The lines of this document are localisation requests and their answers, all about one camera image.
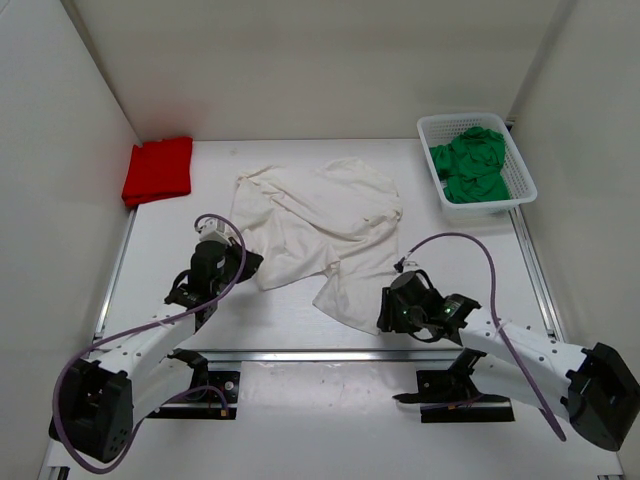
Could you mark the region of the red t-shirt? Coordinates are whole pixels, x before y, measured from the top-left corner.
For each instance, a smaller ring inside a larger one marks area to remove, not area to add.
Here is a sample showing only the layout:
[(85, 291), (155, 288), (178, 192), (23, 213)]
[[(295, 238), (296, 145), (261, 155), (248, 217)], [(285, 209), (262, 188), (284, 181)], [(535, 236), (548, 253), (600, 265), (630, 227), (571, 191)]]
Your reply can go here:
[(121, 194), (125, 206), (189, 195), (192, 152), (191, 137), (134, 145)]

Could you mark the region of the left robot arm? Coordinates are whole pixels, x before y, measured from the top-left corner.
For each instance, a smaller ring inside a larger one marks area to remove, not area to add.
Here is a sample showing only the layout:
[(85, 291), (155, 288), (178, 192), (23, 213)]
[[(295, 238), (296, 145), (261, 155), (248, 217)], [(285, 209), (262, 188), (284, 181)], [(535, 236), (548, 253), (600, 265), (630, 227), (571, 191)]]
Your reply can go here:
[(97, 358), (71, 364), (58, 389), (50, 438), (111, 463), (127, 449), (140, 422), (163, 404), (217, 392), (205, 357), (181, 344), (215, 313), (219, 296), (251, 279), (262, 261), (234, 239), (199, 242), (150, 329), (132, 331)]

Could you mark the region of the white t-shirt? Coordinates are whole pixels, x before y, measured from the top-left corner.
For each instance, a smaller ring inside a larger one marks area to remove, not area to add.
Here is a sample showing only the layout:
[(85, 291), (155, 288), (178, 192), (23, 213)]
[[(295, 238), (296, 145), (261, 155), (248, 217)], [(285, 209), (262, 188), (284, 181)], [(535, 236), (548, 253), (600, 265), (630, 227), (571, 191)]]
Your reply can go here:
[(395, 276), (401, 198), (393, 179), (357, 157), (315, 169), (267, 166), (238, 175), (231, 220), (262, 256), (263, 291), (323, 275), (312, 304), (371, 335)]

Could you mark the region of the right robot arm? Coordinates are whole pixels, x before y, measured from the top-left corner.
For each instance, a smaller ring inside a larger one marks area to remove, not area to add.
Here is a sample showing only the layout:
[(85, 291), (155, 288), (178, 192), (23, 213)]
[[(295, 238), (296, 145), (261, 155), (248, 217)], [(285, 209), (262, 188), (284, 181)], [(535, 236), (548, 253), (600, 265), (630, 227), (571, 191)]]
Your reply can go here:
[(639, 415), (639, 383), (612, 347), (563, 343), (517, 325), (494, 322), (489, 309), (460, 294), (442, 296), (422, 270), (383, 288), (378, 327), (461, 351), (445, 370), (423, 372), (402, 404), (462, 406), (503, 397), (550, 413), (591, 444), (617, 452)]

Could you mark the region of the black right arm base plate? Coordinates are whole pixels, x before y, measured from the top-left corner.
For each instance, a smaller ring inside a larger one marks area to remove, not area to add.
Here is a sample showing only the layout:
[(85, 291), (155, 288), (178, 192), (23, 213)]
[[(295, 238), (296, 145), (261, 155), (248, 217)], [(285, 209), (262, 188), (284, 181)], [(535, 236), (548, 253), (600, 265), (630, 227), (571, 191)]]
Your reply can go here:
[(514, 422), (509, 399), (482, 393), (472, 381), (483, 357), (483, 353), (463, 349), (444, 370), (417, 370), (417, 391), (396, 394), (393, 399), (400, 405), (418, 406), (423, 424)]

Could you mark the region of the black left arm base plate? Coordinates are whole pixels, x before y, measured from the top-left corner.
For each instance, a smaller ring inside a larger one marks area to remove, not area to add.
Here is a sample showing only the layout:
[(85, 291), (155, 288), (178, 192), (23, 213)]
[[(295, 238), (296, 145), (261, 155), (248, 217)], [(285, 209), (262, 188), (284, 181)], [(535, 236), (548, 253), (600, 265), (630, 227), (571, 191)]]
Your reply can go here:
[(193, 393), (163, 405), (153, 411), (149, 417), (176, 420), (234, 420), (237, 414), (240, 382), (240, 363), (211, 364), (208, 384), (220, 391), (226, 406), (223, 406), (220, 395), (216, 391), (205, 391)]

